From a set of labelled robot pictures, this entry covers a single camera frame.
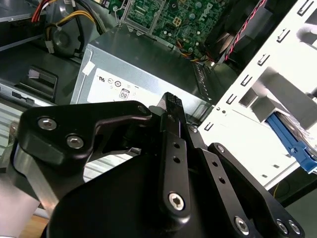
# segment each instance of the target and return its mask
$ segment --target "blue drive latch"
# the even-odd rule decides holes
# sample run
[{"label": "blue drive latch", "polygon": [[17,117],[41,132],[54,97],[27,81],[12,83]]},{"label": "blue drive latch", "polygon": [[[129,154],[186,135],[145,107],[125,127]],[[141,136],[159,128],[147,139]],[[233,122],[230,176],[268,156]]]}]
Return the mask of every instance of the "blue drive latch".
[{"label": "blue drive latch", "polygon": [[317,169],[317,161],[307,152],[307,144],[304,141],[298,141],[275,113],[269,116],[266,123],[273,129],[288,153],[306,172],[310,174]]}]

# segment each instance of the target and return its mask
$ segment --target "yellow wire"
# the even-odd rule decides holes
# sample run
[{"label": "yellow wire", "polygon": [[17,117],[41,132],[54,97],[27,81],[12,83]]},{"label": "yellow wire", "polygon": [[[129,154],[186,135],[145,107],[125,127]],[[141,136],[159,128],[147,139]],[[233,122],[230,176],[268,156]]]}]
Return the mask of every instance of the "yellow wire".
[{"label": "yellow wire", "polygon": [[72,12],[67,17],[63,18],[61,21],[59,21],[57,23],[57,25],[67,21],[68,19],[72,18],[73,16],[79,16],[79,15],[82,15],[82,16],[89,18],[93,23],[95,22],[94,19],[92,18],[92,16],[88,12],[79,10],[79,11]]},{"label": "yellow wire", "polygon": [[274,198],[275,198],[275,194],[276,194],[276,191],[277,191],[278,186],[279,186],[279,183],[277,184],[277,186],[276,186],[276,188],[275,188],[275,190],[274,190],[274,193],[273,193],[273,197],[274,197]]},{"label": "yellow wire", "polygon": [[[58,26],[59,24],[65,22],[65,21],[67,21],[67,20],[69,20],[70,18],[72,18],[72,17],[74,17],[74,16],[80,16],[80,15],[89,18],[93,23],[95,23],[93,17],[92,17],[88,12],[82,11],[82,10],[78,10],[78,11],[74,11],[74,12],[72,12],[71,14],[69,14],[68,16],[64,17],[64,18],[63,18],[62,20],[60,20],[58,23],[55,23],[55,25]],[[46,29],[47,38],[49,38],[50,29],[51,29],[51,27],[48,27],[48,28]]]}]

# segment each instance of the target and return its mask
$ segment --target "cable connector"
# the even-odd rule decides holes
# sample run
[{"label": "cable connector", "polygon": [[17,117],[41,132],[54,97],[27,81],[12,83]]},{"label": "cable connector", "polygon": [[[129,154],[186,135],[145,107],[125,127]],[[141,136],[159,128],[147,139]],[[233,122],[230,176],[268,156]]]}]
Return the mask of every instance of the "cable connector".
[{"label": "cable connector", "polygon": [[49,50],[50,54],[54,54],[53,41],[45,41],[46,48]]}]

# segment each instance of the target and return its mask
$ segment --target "capacitor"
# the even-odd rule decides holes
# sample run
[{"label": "capacitor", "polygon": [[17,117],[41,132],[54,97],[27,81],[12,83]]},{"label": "capacitor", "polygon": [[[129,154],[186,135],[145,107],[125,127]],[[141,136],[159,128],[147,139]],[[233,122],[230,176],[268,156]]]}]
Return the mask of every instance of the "capacitor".
[{"label": "capacitor", "polygon": [[189,14],[189,19],[194,20],[196,18],[196,15],[193,13]]},{"label": "capacitor", "polygon": [[198,1],[197,3],[195,3],[195,8],[196,9],[199,9],[199,8],[202,8],[202,3],[200,1]]}]

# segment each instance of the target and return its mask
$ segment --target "motherboard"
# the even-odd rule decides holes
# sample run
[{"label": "motherboard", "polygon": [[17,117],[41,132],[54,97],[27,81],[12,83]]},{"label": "motherboard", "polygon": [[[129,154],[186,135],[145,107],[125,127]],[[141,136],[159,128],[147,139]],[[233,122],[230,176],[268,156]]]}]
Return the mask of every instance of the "motherboard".
[{"label": "motherboard", "polygon": [[122,22],[137,34],[147,34],[202,57],[201,45],[220,19],[229,0],[108,0]]}]

